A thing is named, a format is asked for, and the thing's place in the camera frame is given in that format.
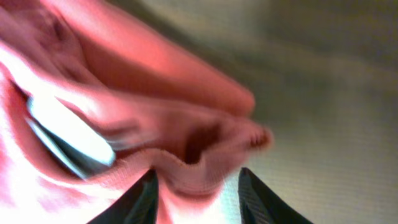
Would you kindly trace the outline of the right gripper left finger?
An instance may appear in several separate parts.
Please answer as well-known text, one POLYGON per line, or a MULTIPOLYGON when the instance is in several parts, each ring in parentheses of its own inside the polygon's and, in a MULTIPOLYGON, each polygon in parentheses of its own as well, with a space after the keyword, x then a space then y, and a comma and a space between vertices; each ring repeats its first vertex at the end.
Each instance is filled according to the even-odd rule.
POLYGON ((155 170, 148 170, 109 208, 88 224, 156 224, 159 181, 155 170))

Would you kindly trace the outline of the red printed t-shirt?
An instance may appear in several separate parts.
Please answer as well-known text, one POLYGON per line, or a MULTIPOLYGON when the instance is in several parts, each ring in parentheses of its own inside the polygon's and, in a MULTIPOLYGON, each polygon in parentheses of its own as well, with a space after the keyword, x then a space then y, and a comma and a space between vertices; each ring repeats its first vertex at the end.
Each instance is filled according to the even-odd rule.
POLYGON ((1 2, 1 222, 88 223, 148 170, 156 223, 224 223, 272 133, 251 92, 105 1, 1 2))

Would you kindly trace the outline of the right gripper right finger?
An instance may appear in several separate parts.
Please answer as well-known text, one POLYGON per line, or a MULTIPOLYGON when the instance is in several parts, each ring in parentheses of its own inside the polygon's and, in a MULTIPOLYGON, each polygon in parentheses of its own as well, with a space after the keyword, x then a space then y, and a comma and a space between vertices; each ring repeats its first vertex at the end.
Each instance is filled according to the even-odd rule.
POLYGON ((238 196, 242 224, 313 224, 246 167, 239 173, 238 196))

